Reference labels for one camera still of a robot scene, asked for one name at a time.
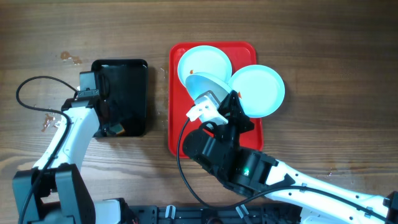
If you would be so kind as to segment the green and orange sponge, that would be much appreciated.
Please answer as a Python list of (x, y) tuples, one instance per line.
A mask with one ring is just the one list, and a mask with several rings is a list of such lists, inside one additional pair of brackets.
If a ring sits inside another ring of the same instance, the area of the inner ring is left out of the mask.
[(123, 136), (125, 134), (125, 129), (121, 124), (116, 124), (114, 126), (110, 126), (106, 130), (107, 136), (116, 137), (116, 136)]

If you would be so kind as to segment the light blue plate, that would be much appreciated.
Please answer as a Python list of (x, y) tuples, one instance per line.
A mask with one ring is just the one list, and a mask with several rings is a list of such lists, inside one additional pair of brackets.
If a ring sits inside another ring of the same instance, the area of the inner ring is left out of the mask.
[(200, 45), (186, 51), (177, 66), (178, 78), (184, 87), (186, 78), (197, 72), (209, 73), (227, 84), (232, 76), (232, 64), (219, 48)]
[(189, 75), (185, 80), (185, 88), (194, 101), (199, 104), (203, 97), (207, 96), (218, 109), (222, 101), (231, 93), (232, 88), (223, 80), (205, 72), (197, 72)]
[(285, 96), (281, 76), (264, 65), (248, 65), (239, 69), (228, 81), (238, 93), (244, 113), (250, 118), (263, 118), (275, 112)]

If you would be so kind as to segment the light blue plate bottom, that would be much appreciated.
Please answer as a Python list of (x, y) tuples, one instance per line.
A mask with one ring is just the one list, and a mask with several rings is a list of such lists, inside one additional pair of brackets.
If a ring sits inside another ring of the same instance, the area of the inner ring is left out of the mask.
[(223, 80), (205, 72), (197, 72), (189, 75), (185, 80), (185, 88), (194, 101), (199, 104), (203, 97), (207, 96), (218, 109), (222, 101), (231, 93), (232, 88)]

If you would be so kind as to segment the light blue plate top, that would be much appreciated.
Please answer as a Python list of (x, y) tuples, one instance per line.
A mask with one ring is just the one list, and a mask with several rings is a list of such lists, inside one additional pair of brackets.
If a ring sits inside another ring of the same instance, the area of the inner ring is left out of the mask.
[(186, 51), (177, 66), (178, 78), (184, 87), (186, 78), (197, 72), (209, 73), (227, 84), (232, 76), (232, 64), (219, 48), (200, 45)]

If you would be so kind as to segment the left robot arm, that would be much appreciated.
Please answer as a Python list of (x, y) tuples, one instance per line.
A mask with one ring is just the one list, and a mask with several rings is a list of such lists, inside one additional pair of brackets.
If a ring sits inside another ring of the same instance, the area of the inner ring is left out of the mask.
[(12, 180), (19, 223), (131, 223), (134, 214), (120, 198), (94, 202), (80, 170), (91, 138), (108, 118), (105, 81), (80, 73), (80, 87), (57, 113), (62, 119), (43, 156)]

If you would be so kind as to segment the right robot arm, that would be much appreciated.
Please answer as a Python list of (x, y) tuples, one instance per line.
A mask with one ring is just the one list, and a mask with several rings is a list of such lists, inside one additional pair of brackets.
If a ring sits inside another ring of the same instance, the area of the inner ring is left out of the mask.
[(194, 99), (187, 116), (200, 119), (184, 139), (183, 153), (226, 189), (245, 197), (302, 208), (301, 222), (397, 223), (397, 192), (387, 197), (353, 192), (305, 175), (267, 154), (242, 147), (239, 137), (253, 129), (235, 91), (208, 90)]

